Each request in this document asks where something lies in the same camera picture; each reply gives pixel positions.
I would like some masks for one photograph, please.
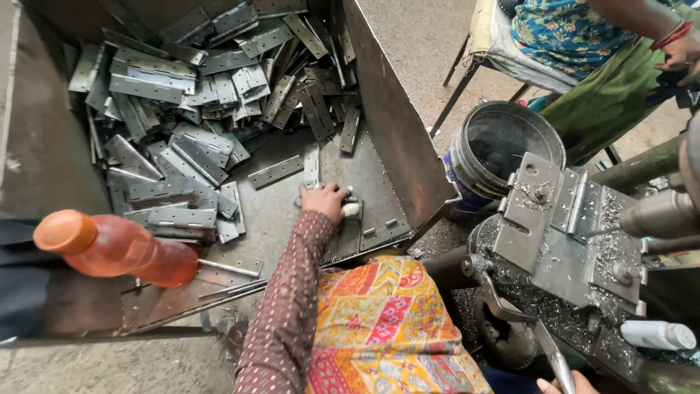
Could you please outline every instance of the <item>concrete floor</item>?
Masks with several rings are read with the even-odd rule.
[[[389,60],[398,72],[426,126],[433,124],[449,99],[458,78],[442,87],[442,80],[468,33],[473,0],[358,0],[369,16]],[[8,0],[0,4],[0,54],[7,53],[11,20]],[[0,81],[4,81],[0,67]],[[441,127],[434,145],[446,152],[453,130],[481,99],[507,100],[520,83],[481,68]],[[0,105],[5,89],[0,86]],[[529,96],[542,95],[533,90]],[[678,134],[689,115],[667,102],[615,146],[629,158]],[[413,249],[422,258],[462,245],[465,227],[442,220]],[[214,310],[212,323],[240,307]],[[232,364],[216,337],[128,341],[117,344],[61,345],[0,351],[0,393],[230,393]]]

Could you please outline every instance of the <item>brown polka dot sleeve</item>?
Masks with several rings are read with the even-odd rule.
[[[324,214],[304,211],[248,327],[234,394],[301,394],[316,333],[318,268],[335,233]]]

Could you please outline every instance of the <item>white plastic bottle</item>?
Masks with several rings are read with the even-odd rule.
[[[619,328],[622,337],[632,346],[676,351],[692,349],[695,335],[687,326],[653,320],[628,320]]]

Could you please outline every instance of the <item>blue label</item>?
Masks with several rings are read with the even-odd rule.
[[[457,179],[457,174],[454,173],[454,169],[452,168],[452,158],[450,157],[450,152],[447,152],[447,154],[444,155],[442,162],[444,163],[444,172],[447,179],[457,188],[459,196],[462,197],[462,202],[457,204],[455,207],[458,211],[478,213],[483,207],[493,202],[493,200],[490,198],[479,196],[472,191],[472,189],[469,189],[467,185]]]

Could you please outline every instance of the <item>pile of metal hinges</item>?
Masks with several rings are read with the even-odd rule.
[[[103,29],[102,45],[83,46],[69,90],[87,94],[92,160],[116,215],[159,237],[228,243],[245,226],[225,182],[250,151],[301,128],[325,140],[342,124],[339,149],[353,152],[360,102],[344,20],[331,36],[305,8],[260,11],[244,2],[211,19],[198,7],[158,45]],[[289,161],[273,166],[279,177],[250,179],[258,188],[304,169]]]

